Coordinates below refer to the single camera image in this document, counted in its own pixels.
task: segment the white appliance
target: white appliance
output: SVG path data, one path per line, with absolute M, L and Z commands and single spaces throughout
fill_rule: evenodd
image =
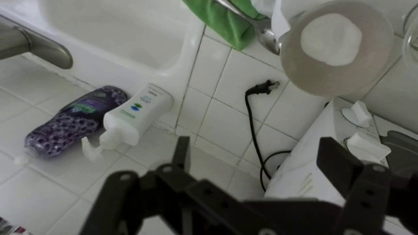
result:
M 342 206 L 344 198 L 316 165 L 320 138 L 332 137 L 360 160 L 389 167 L 386 156 L 391 149 L 380 142 L 379 135 L 387 135 L 390 130 L 418 139 L 410 131 L 373 117 L 362 102 L 352 104 L 334 98 L 273 175 L 265 197 L 313 197 Z M 384 229 L 394 235 L 411 234 L 390 217 Z

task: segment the white lotion bottle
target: white lotion bottle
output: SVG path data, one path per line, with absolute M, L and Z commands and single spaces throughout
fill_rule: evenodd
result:
M 130 100 L 104 115 L 106 131 L 100 136 L 100 146 L 93 147 L 82 138 L 84 155 L 95 161 L 103 149 L 115 149 L 121 143 L 135 146 L 150 125 L 173 106 L 173 98 L 159 87 L 147 84 Z

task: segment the spoon handle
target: spoon handle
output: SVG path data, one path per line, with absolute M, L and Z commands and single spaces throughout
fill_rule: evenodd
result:
M 242 11 L 240 11 L 238 8 L 236 8 L 234 6 L 234 4 L 232 4 L 230 1 L 228 1 L 228 0 L 215 0 L 215 2 L 221 4 L 222 6 L 227 8 L 228 10 L 232 11 L 233 13 L 241 16 L 246 21 L 248 21 L 250 24 L 252 24 L 254 26 L 257 24 L 256 20 L 253 20 L 250 17 L 248 17 L 246 14 L 244 14 Z

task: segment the black power cord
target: black power cord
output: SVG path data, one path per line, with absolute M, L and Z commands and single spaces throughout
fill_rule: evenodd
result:
M 267 80 L 265 83 L 256 85 L 256 86 L 248 89 L 245 92 L 245 105 L 247 106 L 248 117 L 250 119 L 250 129 L 251 129 L 252 141 L 254 143 L 255 151 L 257 152 L 258 160 L 260 161 L 260 164 L 261 164 L 260 183 L 261 183 L 261 187 L 263 188 L 264 192 L 266 191 L 266 189 L 265 189 L 265 186 L 264 186 L 264 183 L 263 183 L 263 172 L 267 176 L 268 179 L 271 179 L 271 175 L 267 172 L 267 169 L 265 168 L 265 165 L 266 165 L 267 161 L 270 158 L 272 158 L 273 156 L 276 156 L 278 154 L 283 154 L 283 153 L 290 153 L 291 151 L 279 151 L 279 152 L 271 154 L 265 160 L 263 160 L 263 158 L 261 156 L 260 148 L 258 147 L 257 137 L 255 135 L 254 122 L 252 120 L 252 111 L 251 111 L 250 102 L 248 102 L 248 97 L 250 95 L 253 95 L 253 94 L 257 94 L 257 95 L 258 94 L 268 94 L 269 95 L 271 93 L 271 91 L 274 90 L 274 89 L 277 89 L 279 87 L 279 85 L 280 85 L 279 82 L 272 83 L 270 80 Z

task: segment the white bottle cap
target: white bottle cap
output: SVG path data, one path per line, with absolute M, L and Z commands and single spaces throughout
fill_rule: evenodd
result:
M 105 131 L 100 136 L 100 146 L 95 148 L 93 147 L 89 139 L 84 137 L 81 139 L 83 146 L 83 153 L 90 161 L 97 161 L 102 159 L 103 149 L 115 149 L 122 142 L 122 135 L 118 129 L 110 129 Z

